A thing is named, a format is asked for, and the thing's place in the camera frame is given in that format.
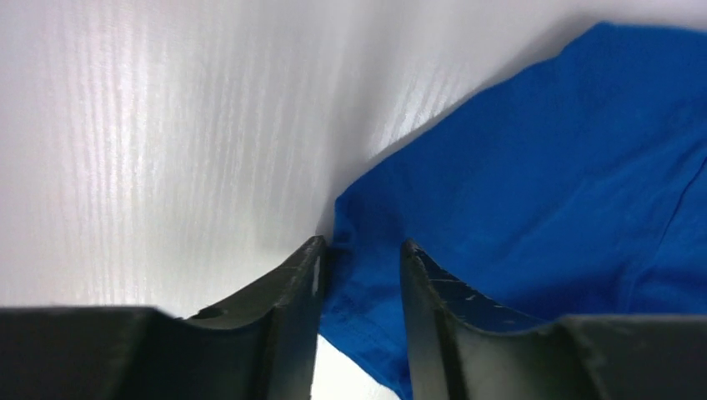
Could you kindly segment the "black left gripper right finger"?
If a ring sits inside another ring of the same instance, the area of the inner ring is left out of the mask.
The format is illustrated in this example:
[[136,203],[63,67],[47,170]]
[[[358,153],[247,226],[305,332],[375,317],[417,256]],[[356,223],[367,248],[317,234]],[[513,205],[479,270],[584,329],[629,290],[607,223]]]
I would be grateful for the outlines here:
[[568,315],[544,322],[495,302],[415,241],[400,284],[417,399],[703,399],[703,315]]

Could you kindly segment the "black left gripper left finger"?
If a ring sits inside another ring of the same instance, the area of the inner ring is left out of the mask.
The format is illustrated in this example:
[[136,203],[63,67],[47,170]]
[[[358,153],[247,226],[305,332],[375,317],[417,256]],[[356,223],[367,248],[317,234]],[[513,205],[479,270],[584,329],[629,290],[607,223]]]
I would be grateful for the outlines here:
[[308,399],[327,244],[189,318],[153,307],[1,311],[4,399]]

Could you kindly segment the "blue panda print t-shirt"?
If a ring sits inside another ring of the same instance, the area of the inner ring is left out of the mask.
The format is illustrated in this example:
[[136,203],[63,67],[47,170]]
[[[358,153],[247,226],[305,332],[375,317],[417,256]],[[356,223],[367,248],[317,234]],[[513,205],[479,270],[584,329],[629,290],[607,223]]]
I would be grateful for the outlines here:
[[704,313],[705,33],[598,24],[337,198],[320,332],[402,399],[407,238],[544,320]]

